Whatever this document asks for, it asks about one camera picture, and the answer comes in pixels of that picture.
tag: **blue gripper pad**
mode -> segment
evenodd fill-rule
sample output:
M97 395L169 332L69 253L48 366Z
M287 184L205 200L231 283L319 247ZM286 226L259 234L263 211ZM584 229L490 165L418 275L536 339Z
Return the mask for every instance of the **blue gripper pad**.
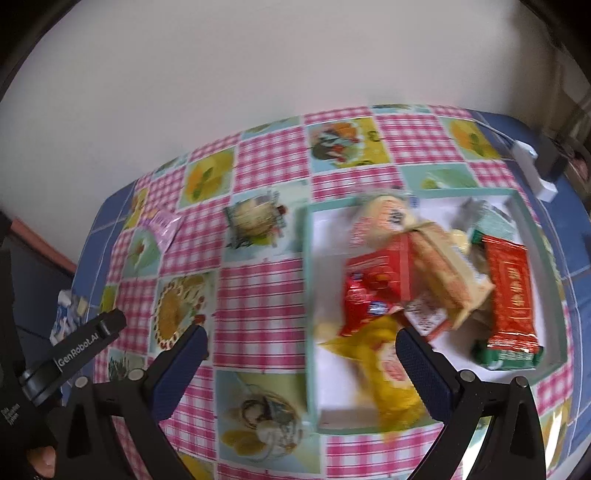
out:
M151 412L155 421L170 418L205 357L207 333L204 328L198 327L153 387Z
M454 409L453 393L413 337L404 329L396 336L396 355L429 415L434 420L447 423Z

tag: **snack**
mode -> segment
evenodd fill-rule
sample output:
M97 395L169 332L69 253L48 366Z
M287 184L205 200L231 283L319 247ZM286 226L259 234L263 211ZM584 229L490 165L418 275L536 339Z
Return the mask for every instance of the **snack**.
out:
M428 290L406 304L403 317L427 342L450 327L446 310Z
M449 235L429 222L410 232L414 264L457 329L486 299L493 285L460 252Z
M367 245L384 248L399 233L408 231L416 219L410 212L406 195L395 190L378 191L375 197L365 199L351 231L353 247Z
M271 244L282 236L285 227L284 215L287 208L279 205L279 193L267 193L243 200L224 212L230 226L232 248L248 247L253 244Z
M407 234L382 250L347 261L341 335L352 335L372 319L402 309L401 302L411 299L410 262Z
M449 232L449 237L452 239L452 242L454 242L460 249L460 252L462 252L464 255L468 255L470 253L470 241L468 240L466 232L454 229Z
M400 330L391 316L375 319L349 337L322 344L327 350L359 362L385 431L404 430L425 413L425 408L396 355Z
M181 215L155 208L149 211L139 224L152 232L160 252L164 253L173 242L182 221Z
M486 342L477 342L473 354L491 370L534 368L543 348L534 328L527 249L489 235L482 235L482 243L495 284L494 327Z
M453 228L463 230L472 238L479 230L505 240L513 240L517 231L513 220L502 210L482 199L468 199L452 224Z

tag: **white plug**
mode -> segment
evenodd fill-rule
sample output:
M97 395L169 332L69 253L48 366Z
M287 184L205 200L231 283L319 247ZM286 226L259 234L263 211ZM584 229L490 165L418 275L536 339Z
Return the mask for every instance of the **white plug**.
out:
M556 185L540 178L535 169L534 161L538 158L537 152L531 145L515 140L511 147L511 154L523 172L531 191L538 200L551 202L558 193Z

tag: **wrapped pastry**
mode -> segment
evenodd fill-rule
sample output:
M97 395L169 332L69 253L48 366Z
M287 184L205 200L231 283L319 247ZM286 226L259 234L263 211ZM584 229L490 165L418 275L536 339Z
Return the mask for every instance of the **wrapped pastry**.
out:
M405 193L378 190L364 199L353 223L350 244L353 247L384 248L394 236L410 230L416 223Z
M534 368L544 349L534 328L527 249L502 238L482 235L495 284L493 331L473 349L476 360L491 370Z
M283 236L284 215L287 208L279 204L279 193L274 192L246 199L224 212L230 226L229 247L248 247L253 244L275 246L276 237Z
M493 289L487 275L479 273L448 234L429 222L410 232L414 265L431 292L447 309L457 329Z
M425 413L423 402L396 355L399 330L394 318L383 316L352 336L336 337L322 344L327 350L358 362L384 431L407 429Z

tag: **red snack package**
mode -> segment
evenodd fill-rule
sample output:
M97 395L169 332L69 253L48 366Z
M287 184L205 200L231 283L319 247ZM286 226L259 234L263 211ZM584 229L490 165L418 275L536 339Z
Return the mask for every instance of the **red snack package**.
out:
M527 249L502 238L482 237L495 284L495 326L488 348L536 354L540 350L534 329Z
M350 258L345 266L345 325L341 336L357 332L365 323L401 310L411 298L410 242L395 237L386 248Z

